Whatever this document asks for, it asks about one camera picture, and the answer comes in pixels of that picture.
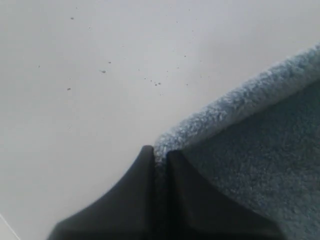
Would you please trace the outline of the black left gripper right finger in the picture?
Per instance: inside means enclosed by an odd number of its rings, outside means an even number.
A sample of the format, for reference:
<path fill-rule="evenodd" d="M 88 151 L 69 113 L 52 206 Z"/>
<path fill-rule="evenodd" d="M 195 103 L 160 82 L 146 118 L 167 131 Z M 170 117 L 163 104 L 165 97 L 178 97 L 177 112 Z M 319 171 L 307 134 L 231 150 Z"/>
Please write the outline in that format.
<path fill-rule="evenodd" d="M 181 151 L 170 151 L 166 160 L 169 240 L 285 239 L 275 222 L 211 185 Z"/>

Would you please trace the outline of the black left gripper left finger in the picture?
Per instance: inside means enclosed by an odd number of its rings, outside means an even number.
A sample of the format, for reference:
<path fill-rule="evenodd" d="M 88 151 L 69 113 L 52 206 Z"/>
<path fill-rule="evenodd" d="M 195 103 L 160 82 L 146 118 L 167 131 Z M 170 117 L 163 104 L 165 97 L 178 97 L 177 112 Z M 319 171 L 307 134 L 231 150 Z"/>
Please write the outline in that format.
<path fill-rule="evenodd" d="M 155 157 L 143 146 L 124 176 L 101 198 L 59 222 L 50 240 L 151 240 Z"/>

